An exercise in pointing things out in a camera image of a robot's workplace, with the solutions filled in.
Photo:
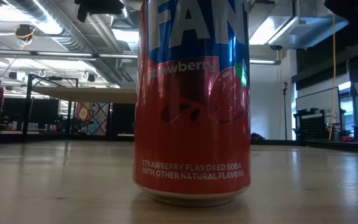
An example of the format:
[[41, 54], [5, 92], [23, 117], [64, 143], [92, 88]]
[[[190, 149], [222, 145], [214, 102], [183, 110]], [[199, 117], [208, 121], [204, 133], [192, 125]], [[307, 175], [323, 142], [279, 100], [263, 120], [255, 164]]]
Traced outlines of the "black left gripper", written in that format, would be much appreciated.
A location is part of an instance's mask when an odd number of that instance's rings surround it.
[[124, 9], [120, 0], [75, 0], [75, 4], [78, 5], [77, 19], [80, 22], [85, 22], [89, 14], [119, 15]]

